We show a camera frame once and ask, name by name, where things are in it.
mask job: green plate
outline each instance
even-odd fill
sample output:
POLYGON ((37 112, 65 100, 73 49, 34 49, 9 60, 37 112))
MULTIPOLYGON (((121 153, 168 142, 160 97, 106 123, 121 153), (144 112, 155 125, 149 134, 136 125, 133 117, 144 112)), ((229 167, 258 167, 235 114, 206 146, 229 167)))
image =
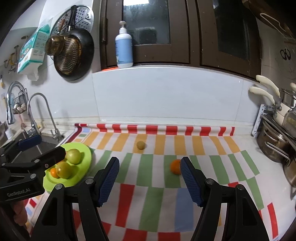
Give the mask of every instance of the green plate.
POLYGON ((67 161, 67 163, 73 166, 74 170, 72 177, 70 177, 69 179, 54 178, 50 174, 50 169, 53 167, 47 169, 45 171, 45 177, 43 178, 43 187, 46 191, 49 192, 51 192, 54 186, 58 183, 62 183, 65 187, 76 185, 85 176, 91 164, 91 151, 87 145, 78 142, 70 142, 61 146, 65 148, 66 151, 70 149, 78 149, 82 155, 82 160, 78 165, 73 165, 67 161))

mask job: silver screw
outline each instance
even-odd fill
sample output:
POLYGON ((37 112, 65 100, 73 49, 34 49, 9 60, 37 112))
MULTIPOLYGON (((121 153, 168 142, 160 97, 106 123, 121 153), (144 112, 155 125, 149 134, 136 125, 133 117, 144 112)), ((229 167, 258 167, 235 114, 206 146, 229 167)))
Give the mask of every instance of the silver screw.
POLYGON ((88 178, 85 180, 86 184, 92 184, 94 182, 94 180, 92 178, 88 178))
POLYGON ((237 188, 238 188, 239 190, 244 190, 244 185, 242 185, 242 184, 238 184, 238 185, 237 185, 237 188))
POLYGON ((206 182, 207 182, 207 184, 212 185, 212 184, 214 183, 214 180, 211 179, 211 178, 208 178, 208 179, 206 180, 206 182))
POLYGON ((59 190, 59 189, 61 189, 62 187, 63 187, 63 185, 59 183, 59 184, 56 184, 55 189, 59 190))

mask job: hanging tissue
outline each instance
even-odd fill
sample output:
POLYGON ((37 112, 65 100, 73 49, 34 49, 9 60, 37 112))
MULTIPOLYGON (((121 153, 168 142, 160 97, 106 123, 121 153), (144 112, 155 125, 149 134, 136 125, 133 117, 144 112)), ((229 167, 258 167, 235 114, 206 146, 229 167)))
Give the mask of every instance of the hanging tissue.
POLYGON ((17 67, 18 74, 26 74, 29 80, 38 80, 38 67, 43 64, 44 48, 49 31, 50 26, 43 25, 23 45, 17 67))

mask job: kitchen sink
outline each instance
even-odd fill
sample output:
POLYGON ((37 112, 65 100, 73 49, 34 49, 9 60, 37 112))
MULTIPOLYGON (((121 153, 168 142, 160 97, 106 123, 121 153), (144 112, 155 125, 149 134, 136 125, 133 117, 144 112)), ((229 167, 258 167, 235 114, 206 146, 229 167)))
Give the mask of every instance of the kitchen sink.
MULTIPOLYGON (((54 140, 52 136, 47 136, 42 134, 42 142, 34 146, 28 150, 20 152, 13 160, 11 163, 23 163, 23 162, 31 162, 33 158, 36 158, 40 156, 41 154, 55 148, 58 145, 58 141, 54 140)), ((20 133, 15 140, 24 140, 29 138, 29 135, 24 131, 20 133)))

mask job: plate of fruit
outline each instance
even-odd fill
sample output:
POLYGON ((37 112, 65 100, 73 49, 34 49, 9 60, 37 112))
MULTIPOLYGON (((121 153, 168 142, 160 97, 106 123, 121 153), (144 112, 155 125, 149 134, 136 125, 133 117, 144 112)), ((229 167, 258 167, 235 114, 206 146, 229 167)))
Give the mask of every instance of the plate of fruit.
POLYGON ((91 164, 91 151, 88 146, 78 142, 61 146, 66 150, 65 159, 45 171, 43 187, 49 192, 58 183, 65 187, 76 185, 85 176, 91 164))

